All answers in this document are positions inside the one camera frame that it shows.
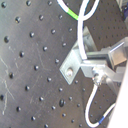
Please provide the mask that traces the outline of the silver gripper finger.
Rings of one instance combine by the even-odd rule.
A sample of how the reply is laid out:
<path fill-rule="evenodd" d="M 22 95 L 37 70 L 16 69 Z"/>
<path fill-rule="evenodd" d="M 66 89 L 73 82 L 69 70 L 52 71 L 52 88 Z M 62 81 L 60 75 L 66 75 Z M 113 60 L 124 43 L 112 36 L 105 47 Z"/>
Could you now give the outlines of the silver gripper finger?
<path fill-rule="evenodd" d="M 102 83 L 121 83 L 125 74 L 125 67 L 117 67 L 115 71 L 105 63 L 96 64 L 94 62 L 82 63 L 81 70 L 85 77 L 92 78 L 96 85 Z"/>
<path fill-rule="evenodd" d="M 88 52 L 87 57 L 89 59 L 106 59 L 109 66 L 116 66 L 128 59 L 128 37 L 121 39 L 111 47 Z"/>

